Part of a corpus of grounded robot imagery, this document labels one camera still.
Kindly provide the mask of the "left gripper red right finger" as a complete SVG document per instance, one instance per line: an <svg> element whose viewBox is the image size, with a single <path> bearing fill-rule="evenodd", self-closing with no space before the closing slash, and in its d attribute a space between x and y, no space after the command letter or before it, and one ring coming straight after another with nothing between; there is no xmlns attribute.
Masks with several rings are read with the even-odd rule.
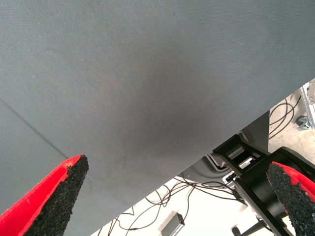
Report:
<svg viewBox="0 0 315 236"><path fill-rule="evenodd" d="M296 169L271 162L267 179L283 205L295 234L315 234L315 182Z"/></svg>

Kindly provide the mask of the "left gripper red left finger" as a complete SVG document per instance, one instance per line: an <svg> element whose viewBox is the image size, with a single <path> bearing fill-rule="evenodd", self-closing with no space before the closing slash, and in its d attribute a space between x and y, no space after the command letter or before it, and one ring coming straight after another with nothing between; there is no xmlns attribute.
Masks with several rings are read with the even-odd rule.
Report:
<svg viewBox="0 0 315 236"><path fill-rule="evenodd" d="M0 234L62 236L88 170L85 155L60 163L0 216Z"/></svg>

